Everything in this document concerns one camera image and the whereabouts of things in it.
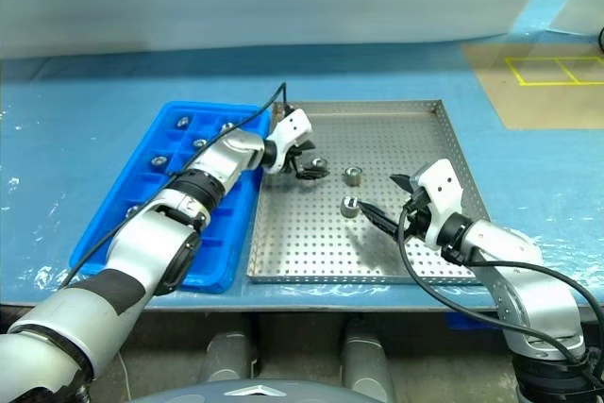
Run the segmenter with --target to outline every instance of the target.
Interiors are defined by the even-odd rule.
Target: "black cable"
[[[525,263],[523,261],[470,261],[469,263],[466,263],[466,266],[477,266],[483,268],[501,266],[508,268],[529,269],[531,271],[536,271],[538,273],[543,273],[547,274],[548,276],[554,277],[557,280],[564,282],[569,287],[572,287],[577,290],[577,292],[585,298],[585,300],[588,302],[588,304],[594,311],[594,314],[596,315],[597,325],[600,334],[600,356],[596,363],[596,367],[594,367],[594,375],[596,375],[597,377],[600,377],[602,375],[602,371],[604,370],[604,354],[602,354],[602,351],[604,351],[604,312],[602,312],[602,309],[600,308],[594,296],[589,292],[589,290],[587,290],[585,287],[583,287],[581,284],[579,284],[569,276],[565,276],[564,274],[559,273],[558,271],[554,271],[553,269],[549,269],[538,264]]]
[[[597,36],[597,45],[599,46],[600,51],[602,51],[602,54],[604,54],[604,27],[602,27],[600,34]]]
[[[197,150],[193,154],[193,156],[187,161],[187,163],[183,166],[183,169],[186,169],[191,164],[193,164],[193,162],[197,158],[199,158],[199,156],[204,151],[206,151],[212,145],[214,145],[215,143],[217,143],[218,141],[220,141],[223,137],[226,136],[226,134],[228,134],[229,132],[231,132],[231,131],[233,131],[235,129],[238,129],[238,128],[240,128],[240,127],[248,124],[249,122],[251,122],[255,118],[259,117],[265,110],[267,110],[268,108],[270,108],[271,105],[273,103],[275,103],[275,101],[277,101],[277,99],[279,98],[280,94],[283,94],[283,102],[287,103],[287,84],[285,82],[282,82],[281,85],[279,85],[278,88],[275,90],[275,92],[273,93],[273,95],[269,98],[269,100],[266,103],[264,103],[264,105],[262,107],[260,107],[258,110],[256,110],[253,114],[251,114],[250,116],[244,118],[238,124],[233,125],[233,126],[228,127],[228,128],[225,128],[225,130],[221,131],[220,134],[217,134],[212,139],[210,139],[204,146],[202,146],[201,148],[199,148],[199,150]],[[165,184],[161,185],[161,187],[151,197],[149,197],[146,202],[144,202],[142,205],[140,205],[137,208],[137,211],[140,211],[140,210],[144,209],[147,205],[149,205],[149,203],[151,203],[153,201],[153,199],[156,196],[158,196],[158,194],[166,188],[166,186],[168,186],[172,182],[174,182],[174,180],[178,177],[178,175],[179,175],[179,172],[176,172],[176,173],[172,174],[170,176],[170,178],[168,179],[168,181],[166,181]],[[122,228],[123,226],[125,226],[130,221],[130,219],[132,219],[132,218],[129,217],[129,218],[124,219],[117,226],[115,226],[109,233],[107,233],[103,238],[101,238],[95,245],[93,245],[90,249],[88,249],[86,251],[86,253],[82,256],[82,258],[79,259],[77,261],[77,263],[75,264],[75,266],[69,271],[69,273],[67,274],[67,276],[65,276],[65,279],[60,283],[59,288],[64,288],[67,285],[69,285],[69,282],[71,282],[72,278],[74,278],[74,276],[81,269],[81,267],[84,266],[84,263],[86,263],[86,261],[88,261],[90,259],[90,257],[92,255],[94,255],[94,253],[103,246],[104,243],[106,243],[110,238],[112,238],[113,235],[115,235],[115,233],[117,233],[120,228]]]
[[[558,351],[560,351],[560,353],[570,363],[572,363],[574,365],[579,364],[579,360],[577,358],[575,358],[575,356],[573,356],[573,354],[568,350],[568,348],[566,348],[566,346],[564,346],[561,342],[554,339],[553,337],[545,334],[544,332],[541,332],[536,329],[532,329],[530,327],[522,327],[522,326],[517,326],[517,325],[510,324],[510,323],[506,323],[505,321],[501,321],[492,316],[483,315],[482,313],[468,309],[468,308],[462,306],[461,304],[458,304],[455,301],[452,301],[451,299],[448,299],[447,297],[439,294],[436,290],[434,290],[431,286],[429,286],[426,282],[424,282],[424,280],[421,277],[419,277],[417,275],[417,273],[415,273],[415,270],[411,266],[409,257],[407,256],[407,251],[405,249],[405,220],[406,219],[407,219],[407,207],[403,207],[403,210],[401,211],[400,217],[398,219],[398,230],[396,232],[396,243],[398,244],[398,250],[400,252],[401,259],[403,260],[403,264],[405,265],[405,269],[407,270],[407,272],[409,273],[409,275],[411,276],[411,278],[417,284],[418,287],[420,287],[422,290],[424,290],[426,293],[428,293],[434,299],[439,301],[441,304],[449,307],[450,309],[452,309],[454,311],[458,311],[459,313],[464,314],[468,318],[472,318],[477,321],[480,321],[481,323],[484,323],[485,325],[499,327],[501,329],[510,330],[512,332],[518,332],[523,335],[527,335],[530,337],[535,337],[537,339],[540,339],[540,340],[546,342],[547,344],[550,344],[553,347],[555,347]],[[596,386],[595,387],[596,391],[604,390],[604,387],[602,387],[601,379],[595,377],[593,374],[587,372],[586,370],[583,370],[581,373]]]

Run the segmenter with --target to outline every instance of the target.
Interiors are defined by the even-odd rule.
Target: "silver robot arm segment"
[[[543,266],[539,247],[520,232],[464,216],[462,188],[449,160],[437,160],[413,176],[394,175],[391,179],[411,195],[405,205],[407,224],[400,226],[378,207],[360,202],[374,225],[395,239],[404,228],[404,236],[416,236],[433,250],[441,250],[445,260],[469,267],[493,297],[500,321],[544,333],[575,358],[576,363],[570,363],[555,346],[504,329],[513,355],[519,401],[598,401],[597,389],[587,376],[591,371],[579,308],[569,287],[550,275],[518,265],[483,265],[505,261]]]
[[[430,222],[424,237],[428,247],[434,250],[447,247],[459,232],[458,243],[448,247],[459,248],[463,256],[472,256],[474,261],[507,260],[543,265],[541,249],[523,233],[484,220],[472,222],[459,217],[462,188],[449,160],[437,160],[418,172],[411,178],[411,185],[415,189],[423,188],[429,197]],[[579,308],[563,282],[528,269],[471,269],[491,293],[499,319],[540,330],[559,339],[577,358],[583,356],[585,344]],[[504,335],[516,354],[547,361],[564,359],[555,347],[538,339],[510,331],[504,331]]]
[[[260,165],[281,171],[290,148],[311,133],[295,109],[266,141],[234,129],[206,149],[117,232],[101,273],[58,290],[0,335],[0,402],[85,393],[153,295],[185,277],[211,212],[240,174]]]

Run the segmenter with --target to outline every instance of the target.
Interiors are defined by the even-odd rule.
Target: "floor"
[[[212,335],[232,326],[227,313],[147,312],[123,357],[134,398],[195,384]],[[260,377],[340,382],[339,339],[353,315],[265,313],[256,316]],[[366,314],[389,358],[398,401],[515,402],[515,379],[500,332],[452,331],[440,314]],[[114,360],[91,388],[93,403],[126,401]]]

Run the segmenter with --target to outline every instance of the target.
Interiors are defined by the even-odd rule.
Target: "metal bearing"
[[[161,167],[166,162],[168,162],[168,158],[165,156],[155,156],[153,159],[151,159],[151,165],[154,167]]]
[[[359,207],[359,199],[357,197],[344,197],[342,199],[342,203],[340,204],[340,212],[343,217],[347,217],[352,219],[353,217],[357,217],[361,207]]]
[[[134,213],[138,210],[139,210],[138,205],[132,205],[130,208],[127,209],[126,217],[132,217],[134,215]]]
[[[208,143],[208,141],[205,139],[197,139],[196,141],[193,141],[193,148],[203,148],[206,146],[206,143]]]
[[[344,170],[344,183],[348,186],[361,185],[362,169],[360,167],[348,167]]]
[[[189,122],[190,122],[189,117],[179,118],[178,121],[176,122],[176,127],[178,129],[182,129],[184,127],[187,127],[189,125]]]
[[[227,129],[231,129],[231,128],[232,128],[232,127],[234,127],[234,126],[235,126],[235,124],[234,124],[234,123],[230,123],[230,122],[225,123],[225,124],[223,125],[223,127],[221,127],[221,128],[220,128],[220,132],[225,132]]]
[[[313,167],[319,167],[321,169],[327,168],[327,161],[324,160],[323,158],[315,158],[310,163],[312,164]]]

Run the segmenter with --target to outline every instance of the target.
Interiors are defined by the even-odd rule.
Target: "perforated metal tray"
[[[265,175],[254,225],[248,275],[257,282],[406,283],[394,241],[359,214],[340,214],[346,195],[357,196],[398,219],[408,195],[391,174],[413,174],[449,158],[463,186],[464,212],[488,219],[442,101],[299,103],[309,115],[317,154],[331,174],[318,181]],[[342,173],[362,169],[351,188]],[[476,283],[417,240],[408,242],[417,273],[432,283]]]

